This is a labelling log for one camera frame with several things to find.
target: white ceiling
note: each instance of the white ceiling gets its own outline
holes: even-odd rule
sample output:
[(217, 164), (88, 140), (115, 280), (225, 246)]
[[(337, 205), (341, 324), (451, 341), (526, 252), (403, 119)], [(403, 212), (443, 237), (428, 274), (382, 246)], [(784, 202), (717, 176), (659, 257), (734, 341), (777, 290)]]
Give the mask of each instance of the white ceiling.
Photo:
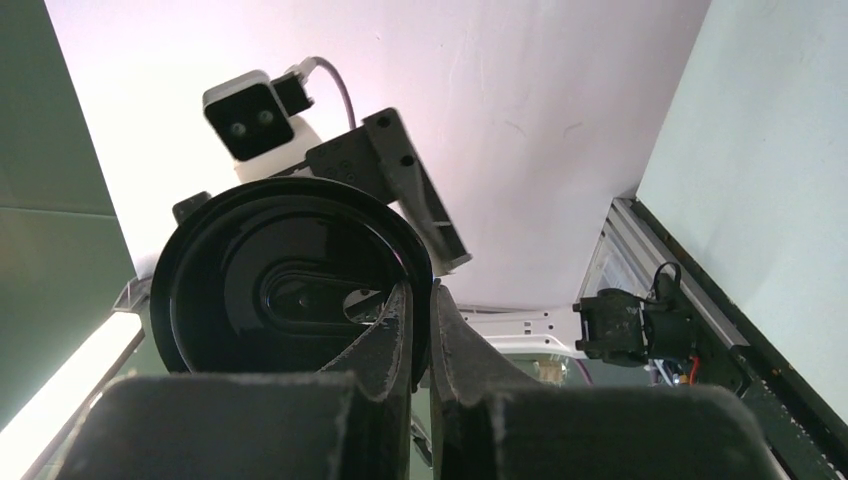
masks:
[[(322, 55), (360, 117), (400, 110), (475, 255), (455, 296), (547, 306), (574, 299), (637, 185), (709, 0), (46, 3), (140, 274), (175, 202), (234, 185), (202, 92)], [(308, 89), (318, 133), (342, 133), (332, 83)]]

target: cable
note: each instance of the cable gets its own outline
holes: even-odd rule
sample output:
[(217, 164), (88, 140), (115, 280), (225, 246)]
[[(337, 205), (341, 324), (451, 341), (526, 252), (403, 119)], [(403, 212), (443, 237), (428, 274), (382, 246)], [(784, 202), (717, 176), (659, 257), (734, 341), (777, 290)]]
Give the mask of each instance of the cable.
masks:
[(689, 385), (695, 384), (695, 374), (701, 367), (701, 357), (692, 357), (692, 370), (689, 372)]
[(657, 270), (654, 272), (654, 279), (651, 282), (651, 291), (654, 292), (654, 296), (656, 297), (656, 301), (659, 302), (659, 303), (664, 303), (664, 301), (660, 300), (660, 295), (659, 295), (659, 293), (660, 293), (659, 292), (660, 275), (662, 274), (663, 269), (665, 269), (665, 267), (669, 267), (669, 266), (672, 267), (672, 269), (674, 270), (674, 279), (673, 279), (674, 285), (677, 287), (678, 290), (680, 290), (680, 280), (681, 280), (681, 277), (682, 277), (681, 270), (680, 270), (680, 264), (675, 263), (675, 262), (665, 262), (665, 263), (663, 263), (662, 265), (657, 267)]
[(674, 380), (671, 378), (671, 375), (669, 375), (668, 372), (665, 370), (665, 362), (663, 362), (662, 360), (654, 360), (654, 364), (659, 368), (660, 375), (662, 375), (663, 380), (665, 380), (665, 383), (667, 383), (669, 387), (676, 386), (674, 384)]
[(339, 93), (342, 94), (342, 101), (345, 104), (345, 112), (347, 113), (347, 123), (351, 130), (356, 128), (356, 115), (353, 113), (353, 102), (350, 99), (350, 93), (347, 91), (347, 86), (342, 79), (339, 70), (324, 57), (306, 57), (302, 62), (292, 66), (287, 72), (295, 71), (301, 77), (301, 82), (306, 83), (309, 75), (315, 70), (315, 67), (321, 67), (330, 74), (333, 81), (336, 82), (336, 87), (339, 88)]
[(577, 369), (580, 370), (580, 374), (583, 375), (583, 380), (586, 381), (586, 385), (594, 385), (595, 382), (592, 380), (592, 375), (589, 373), (589, 369), (586, 368), (586, 364), (583, 363), (583, 360), (579, 358), (572, 358), (574, 360), (574, 364), (577, 365)]

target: camera lens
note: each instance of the camera lens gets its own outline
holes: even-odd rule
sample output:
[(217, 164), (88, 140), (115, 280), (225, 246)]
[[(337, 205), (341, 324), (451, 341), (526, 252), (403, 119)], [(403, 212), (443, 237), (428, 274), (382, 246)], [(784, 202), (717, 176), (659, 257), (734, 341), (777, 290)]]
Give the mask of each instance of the camera lens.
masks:
[(257, 119), (259, 120), (260, 125), (268, 125), (274, 121), (274, 114), (268, 110), (262, 110), (257, 115)]
[(151, 322), (171, 371), (317, 371), (400, 281), (418, 300), (413, 372), (423, 374), (432, 269), (411, 227), (346, 185), (272, 178), (214, 197), (179, 226), (154, 274)]

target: white wall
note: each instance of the white wall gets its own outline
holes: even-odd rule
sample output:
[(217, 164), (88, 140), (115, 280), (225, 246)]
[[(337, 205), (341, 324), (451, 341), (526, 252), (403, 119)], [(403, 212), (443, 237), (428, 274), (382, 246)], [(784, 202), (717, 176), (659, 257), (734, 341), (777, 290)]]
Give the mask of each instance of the white wall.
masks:
[[(231, 186), (200, 96), (323, 55), (359, 116), (399, 108), (458, 225), (464, 302), (569, 303), (635, 188), (708, 0), (47, 0), (140, 274), (170, 208)], [(344, 130), (319, 73), (307, 117)]]
[(715, 0), (639, 188), (848, 420), (848, 1)]

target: wire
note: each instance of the wire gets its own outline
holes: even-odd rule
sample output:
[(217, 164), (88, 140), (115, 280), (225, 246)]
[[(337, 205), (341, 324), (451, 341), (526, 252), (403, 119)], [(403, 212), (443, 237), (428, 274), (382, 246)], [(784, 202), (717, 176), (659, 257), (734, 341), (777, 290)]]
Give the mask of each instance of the wire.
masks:
[(665, 269), (665, 267), (672, 267), (672, 269), (674, 270), (674, 280), (673, 280), (674, 285), (677, 287), (678, 290), (680, 289), (680, 280), (681, 280), (681, 277), (682, 277), (681, 271), (680, 271), (680, 264), (675, 263), (675, 262), (665, 262), (665, 263), (663, 263), (662, 265), (657, 267), (657, 270), (654, 272), (654, 280), (651, 282), (651, 291), (654, 292), (654, 296), (656, 297), (656, 301), (659, 302), (659, 303), (665, 303), (662, 300), (660, 300), (660, 292), (659, 292), (660, 275), (662, 274), (662, 271)]
[(665, 383), (667, 383), (670, 387), (674, 387), (674, 380), (671, 378), (671, 375), (669, 375), (668, 372), (665, 370), (665, 362), (663, 362), (662, 360), (654, 360), (654, 364), (659, 368), (660, 375), (662, 375), (663, 380), (665, 380)]
[(692, 370), (689, 372), (689, 385), (695, 384), (695, 375), (698, 373), (698, 369), (701, 367), (701, 357), (693, 357), (692, 358)]
[(592, 380), (592, 374), (589, 373), (589, 369), (586, 368), (586, 364), (583, 363), (583, 360), (579, 358), (572, 358), (574, 360), (574, 364), (577, 365), (577, 369), (580, 370), (580, 375), (583, 376), (583, 380), (586, 381), (586, 385), (594, 385), (595, 382)]
[(347, 86), (345, 86), (344, 80), (342, 80), (342, 75), (339, 73), (338, 69), (333, 66), (326, 58), (324, 57), (311, 57), (315, 62), (315, 65), (323, 68), (333, 77), (333, 81), (336, 82), (336, 86), (339, 88), (339, 93), (342, 94), (342, 101), (345, 104), (345, 111), (347, 112), (347, 123), (350, 126), (350, 129), (353, 130), (356, 128), (356, 115), (353, 114), (353, 102), (350, 100), (350, 93), (347, 91)]

